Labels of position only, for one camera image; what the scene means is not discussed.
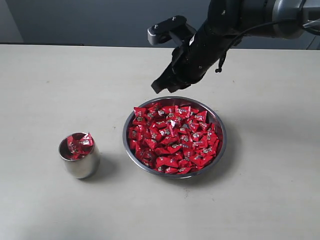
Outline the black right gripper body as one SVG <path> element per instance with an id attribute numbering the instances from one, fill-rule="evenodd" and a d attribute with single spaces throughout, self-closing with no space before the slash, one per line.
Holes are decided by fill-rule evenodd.
<path id="1" fill-rule="evenodd" d="M 172 52 L 170 71 L 175 83 L 196 84 L 224 54 L 234 34 L 218 35 L 203 24 L 188 42 Z"/>

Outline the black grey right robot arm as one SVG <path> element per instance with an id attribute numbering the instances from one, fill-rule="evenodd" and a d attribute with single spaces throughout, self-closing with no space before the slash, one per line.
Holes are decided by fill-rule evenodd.
<path id="1" fill-rule="evenodd" d="M 244 37 L 291 40 L 304 32 L 320 33 L 317 0 L 212 0 L 199 29 L 176 15 L 147 30 L 152 45 L 176 43 L 171 62 L 151 86 L 173 93 L 198 83 L 214 64 L 220 73 L 228 50 Z"/>

